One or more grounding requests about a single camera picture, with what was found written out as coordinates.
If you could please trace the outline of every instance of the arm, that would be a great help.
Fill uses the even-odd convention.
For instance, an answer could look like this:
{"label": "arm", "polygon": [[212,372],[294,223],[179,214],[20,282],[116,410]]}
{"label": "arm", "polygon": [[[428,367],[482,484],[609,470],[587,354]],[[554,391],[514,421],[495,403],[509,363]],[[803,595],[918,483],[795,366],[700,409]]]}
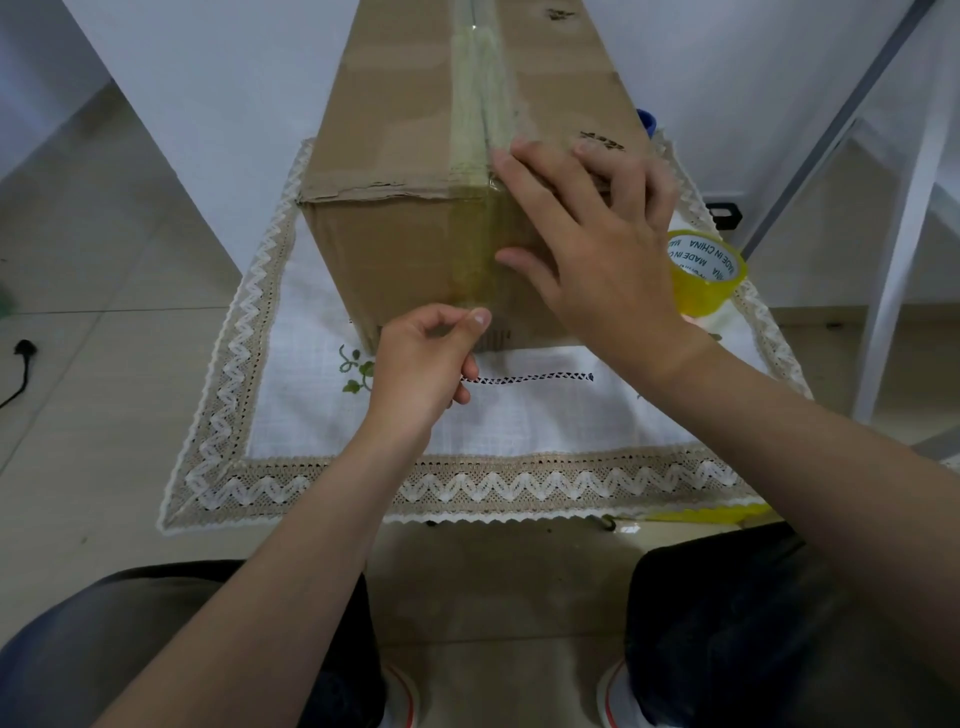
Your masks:
{"label": "arm", "polygon": [[[599,145],[515,142],[494,166],[553,253],[497,259],[598,356],[740,473],[960,684],[960,478],[761,374],[673,304],[676,183]],[[530,174],[549,181],[563,205]],[[607,208],[589,170],[611,180]]]}
{"label": "arm", "polygon": [[[477,377],[490,318],[432,305],[384,327],[360,430],[99,728],[297,724],[397,486],[444,409],[469,402],[460,375]],[[454,328],[427,338],[441,324]]]}

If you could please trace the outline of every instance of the black power cord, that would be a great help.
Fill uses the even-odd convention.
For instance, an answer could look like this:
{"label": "black power cord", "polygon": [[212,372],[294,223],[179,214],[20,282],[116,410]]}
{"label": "black power cord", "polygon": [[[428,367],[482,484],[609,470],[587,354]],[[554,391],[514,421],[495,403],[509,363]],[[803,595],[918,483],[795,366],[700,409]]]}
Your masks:
{"label": "black power cord", "polygon": [[16,346],[13,347],[13,353],[23,357],[23,383],[20,385],[20,388],[16,390],[16,392],[7,397],[3,403],[0,404],[0,408],[6,407],[13,400],[22,395],[23,391],[27,388],[27,382],[30,381],[30,359],[36,353],[36,344],[29,339],[20,339],[18,342],[16,342]]}

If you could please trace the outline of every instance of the tape roll label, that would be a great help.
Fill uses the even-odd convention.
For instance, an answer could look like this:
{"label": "tape roll label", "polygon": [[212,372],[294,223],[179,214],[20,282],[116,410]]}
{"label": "tape roll label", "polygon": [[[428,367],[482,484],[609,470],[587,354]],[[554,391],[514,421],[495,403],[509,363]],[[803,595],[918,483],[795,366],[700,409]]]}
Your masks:
{"label": "tape roll label", "polygon": [[667,253],[677,266],[703,280],[733,280],[740,275],[740,261],[707,237],[675,235]]}

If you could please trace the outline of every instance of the white sneaker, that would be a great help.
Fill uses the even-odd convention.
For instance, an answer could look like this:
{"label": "white sneaker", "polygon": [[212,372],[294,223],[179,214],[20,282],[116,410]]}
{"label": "white sneaker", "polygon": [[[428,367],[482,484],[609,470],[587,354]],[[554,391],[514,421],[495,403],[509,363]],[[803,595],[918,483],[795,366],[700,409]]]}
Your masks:
{"label": "white sneaker", "polygon": [[627,664],[621,660],[600,678],[597,713],[604,728],[669,728],[655,726],[640,710],[630,687]]}
{"label": "white sneaker", "polygon": [[414,681],[402,670],[386,663],[383,665],[383,679],[387,681],[387,705],[380,728],[417,728],[420,694]]}

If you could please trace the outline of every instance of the left hand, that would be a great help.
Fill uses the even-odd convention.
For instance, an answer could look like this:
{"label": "left hand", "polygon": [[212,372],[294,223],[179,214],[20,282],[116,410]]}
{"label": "left hand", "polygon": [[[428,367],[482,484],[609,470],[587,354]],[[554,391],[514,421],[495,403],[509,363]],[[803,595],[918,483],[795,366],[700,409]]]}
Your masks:
{"label": "left hand", "polygon": [[[364,426],[390,439],[399,436],[415,457],[421,455],[444,410],[470,401],[460,377],[479,376],[470,352],[491,318],[486,308],[432,303],[387,324],[380,332]],[[446,336],[428,336],[439,326],[453,328]]]}

